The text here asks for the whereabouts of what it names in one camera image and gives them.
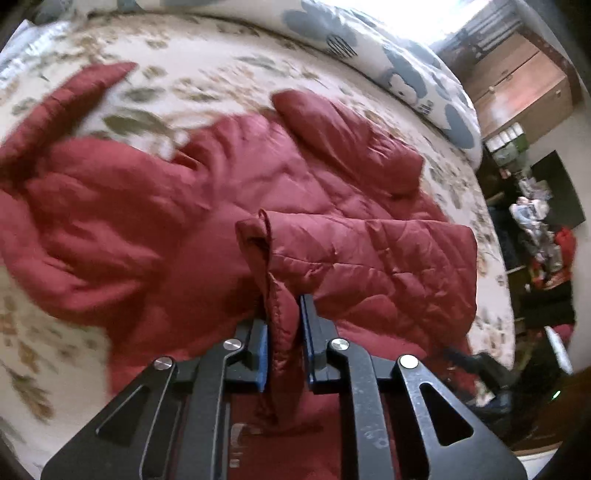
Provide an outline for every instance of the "bed sheet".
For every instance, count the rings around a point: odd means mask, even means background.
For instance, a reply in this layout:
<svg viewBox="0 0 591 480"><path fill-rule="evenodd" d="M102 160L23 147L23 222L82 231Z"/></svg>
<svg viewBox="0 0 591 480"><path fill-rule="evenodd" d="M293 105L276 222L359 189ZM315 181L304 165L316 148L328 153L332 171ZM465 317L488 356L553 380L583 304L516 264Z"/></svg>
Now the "bed sheet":
<svg viewBox="0 0 591 480"><path fill-rule="evenodd" d="M432 125L350 67L284 37L195 15L108 15L61 27L0 72L0 137L40 99L95 62L134 61L75 135L112 138L171 157L186 129L271 106L272 92L310 89L339 100L413 146L421 188L478 241L478 312L472 349L508 367L514 326L505 267L465 154ZM54 319L0 267L0 432L36 477L108 401L109 341L98 328Z"/></svg>

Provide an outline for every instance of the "silver bolt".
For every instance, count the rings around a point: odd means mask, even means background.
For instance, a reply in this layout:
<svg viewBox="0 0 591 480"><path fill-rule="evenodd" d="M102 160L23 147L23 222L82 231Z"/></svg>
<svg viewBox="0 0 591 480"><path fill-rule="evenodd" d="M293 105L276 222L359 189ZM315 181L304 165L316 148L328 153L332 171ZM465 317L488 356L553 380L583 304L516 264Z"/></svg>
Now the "silver bolt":
<svg viewBox="0 0 591 480"><path fill-rule="evenodd" d="M154 368L156 370L168 370L171 366L173 366L173 359L169 356L161 356L154 360Z"/></svg>
<svg viewBox="0 0 591 480"><path fill-rule="evenodd" d="M398 361L404 368L410 369L418 367L418 359L414 355L403 355Z"/></svg>
<svg viewBox="0 0 591 480"><path fill-rule="evenodd" d="M335 350L347 350L349 348L349 342L344 338L335 338L334 340L330 341L330 346Z"/></svg>
<svg viewBox="0 0 591 480"><path fill-rule="evenodd" d="M238 350L242 346L242 342L237 338L230 338L223 343L223 347L226 350L230 350L233 352L234 350Z"/></svg>

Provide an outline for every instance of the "floral print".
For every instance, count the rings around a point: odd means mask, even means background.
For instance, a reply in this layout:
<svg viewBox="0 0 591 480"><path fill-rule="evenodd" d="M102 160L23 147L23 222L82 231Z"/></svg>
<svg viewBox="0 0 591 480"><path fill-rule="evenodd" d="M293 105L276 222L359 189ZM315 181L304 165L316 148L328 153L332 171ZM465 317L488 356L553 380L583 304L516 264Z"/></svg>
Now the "floral print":
<svg viewBox="0 0 591 480"><path fill-rule="evenodd" d="M271 107L282 89L341 101L425 159L421 188L478 242L474 351L513 363L505 267L465 155L410 107L322 52L252 27L195 15L106 15L73 25L25 69L0 83L0 136L46 94L97 62L135 61L73 135L127 143L169 160L189 131L221 116ZM0 266L0 432L25 467L43 465L108 399L109 341L102 329L52 318Z"/></svg>

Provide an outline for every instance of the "red jacket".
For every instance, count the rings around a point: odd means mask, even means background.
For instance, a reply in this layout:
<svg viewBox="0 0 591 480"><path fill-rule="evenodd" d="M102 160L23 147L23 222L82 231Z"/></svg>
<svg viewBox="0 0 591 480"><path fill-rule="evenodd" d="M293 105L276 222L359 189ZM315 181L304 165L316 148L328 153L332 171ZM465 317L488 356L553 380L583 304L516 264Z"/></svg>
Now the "red jacket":
<svg viewBox="0 0 591 480"><path fill-rule="evenodd" d="M238 473L334 478L337 401L305 392L294 296L313 293L370 353L412 353L442 373L437 354L467 348L476 311L473 233L420 191L413 149L311 92L199 129L170 163L60 140L133 67L84 69L0 149L4 262L49 313L107 329L114 391L156 356L230 336L262 292L270 387L235 409L263 428Z"/></svg>

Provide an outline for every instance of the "wall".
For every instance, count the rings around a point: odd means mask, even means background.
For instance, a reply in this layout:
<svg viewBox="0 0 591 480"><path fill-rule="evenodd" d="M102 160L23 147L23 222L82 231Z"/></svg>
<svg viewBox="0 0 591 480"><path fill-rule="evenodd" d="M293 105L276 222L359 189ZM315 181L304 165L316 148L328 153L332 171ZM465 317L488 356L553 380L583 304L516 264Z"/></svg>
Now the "wall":
<svg viewBox="0 0 591 480"><path fill-rule="evenodd" d="M524 23L568 57L552 31L523 0L514 0ZM577 327L569 347L575 370L591 365L591 98L583 88L584 101L559 126L530 146L528 162L534 163L556 150L566 168L588 221L574 233L577 254L573 266L574 308Z"/></svg>

